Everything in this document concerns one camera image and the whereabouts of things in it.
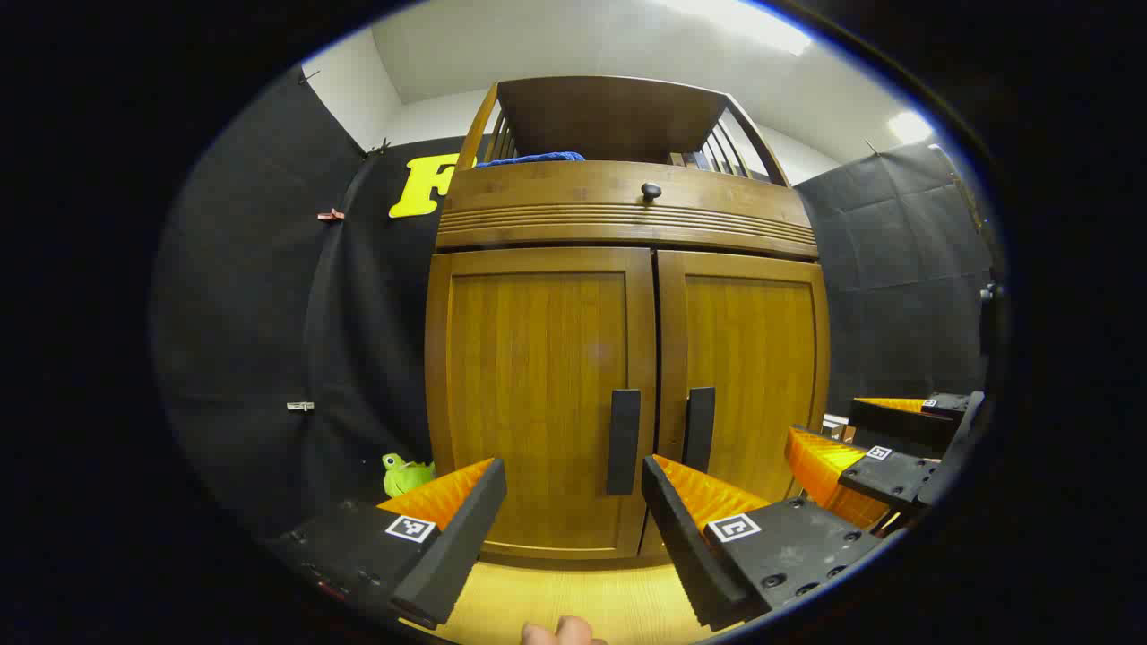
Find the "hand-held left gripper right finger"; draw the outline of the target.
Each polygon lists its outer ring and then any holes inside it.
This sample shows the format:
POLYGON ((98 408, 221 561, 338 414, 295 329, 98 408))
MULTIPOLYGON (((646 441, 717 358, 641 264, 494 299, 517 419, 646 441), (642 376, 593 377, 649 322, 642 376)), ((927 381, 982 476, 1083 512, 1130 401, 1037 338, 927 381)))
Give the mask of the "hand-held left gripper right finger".
POLYGON ((732 494, 717 477, 643 457, 643 502, 699 624, 713 632, 807 601, 880 543, 811 499, 732 494))

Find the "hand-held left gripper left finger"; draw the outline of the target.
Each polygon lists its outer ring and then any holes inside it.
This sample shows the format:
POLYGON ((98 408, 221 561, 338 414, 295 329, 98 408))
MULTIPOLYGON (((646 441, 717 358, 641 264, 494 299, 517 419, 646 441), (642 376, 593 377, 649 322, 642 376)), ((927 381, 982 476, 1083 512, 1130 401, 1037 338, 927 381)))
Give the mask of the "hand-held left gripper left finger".
POLYGON ((270 551, 364 617, 446 624, 504 505, 487 458, 384 502, 357 494, 270 541, 270 551))

